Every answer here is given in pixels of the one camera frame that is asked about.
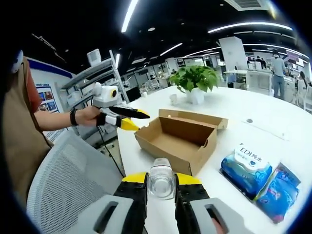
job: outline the black cable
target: black cable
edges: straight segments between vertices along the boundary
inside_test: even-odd
[[[111,154],[111,152],[110,152],[109,149],[107,148],[107,146],[106,146],[106,144],[105,144],[105,141],[104,141],[104,138],[103,138],[103,136],[102,136],[102,133],[101,133],[101,131],[100,131],[100,129],[99,129],[98,126],[97,126],[97,130],[98,130],[98,132],[99,132],[99,134],[100,134],[100,136],[101,136],[101,139],[102,139],[102,141],[103,141],[104,147],[105,147],[105,149],[107,150],[109,156],[113,159],[114,164],[116,165],[117,169],[119,170],[119,173],[121,174],[121,176],[122,176],[123,178],[125,178],[125,175],[121,172],[121,170],[120,170],[120,168],[118,167],[118,165],[117,165],[117,163],[116,163],[116,161],[115,161],[113,155]]]

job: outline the black wristband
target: black wristband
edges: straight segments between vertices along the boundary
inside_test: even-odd
[[[75,118],[75,115],[76,115],[76,109],[74,108],[73,110],[71,110],[71,112],[69,113],[69,118],[70,118],[70,122],[73,126],[77,126],[77,122],[76,122],[76,118]]]

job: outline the cardboard box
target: cardboard box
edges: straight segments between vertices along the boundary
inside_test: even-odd
[[[165,157],[175,172],[196,175],[216,147],[217,129],[228,120],[197,113],[159,110],[159,117],[135,133],[140,147]]]

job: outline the packaged tissue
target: packaged tissue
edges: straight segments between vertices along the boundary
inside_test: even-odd
[[[256,205],[274,223],[279,223],[284,220],[287,210],[294,204],[298,194],[299,190],[293,181],[284,172],[277,170],[257,196]]]
[[[221,172],[252,200],[266,184],[272,166],[264,157],[241,144],[222,160]]]

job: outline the poster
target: poster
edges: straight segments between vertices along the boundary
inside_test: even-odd
[[[38,83],[36,84],[36,88],[41,98],[39,110],[48,111],[50,113],[63,112],[62,109],[59,109],[59,107],[61,108],[59,100],[55,99],[55,97],[57,96],[53,95],[53,90],[55,90],[54,85],[51,85],[49,83]],[[64,128],[56,131],[43,132],[43,134],[49,141],[55,143],[64,131],[68,131],[68,129]]]

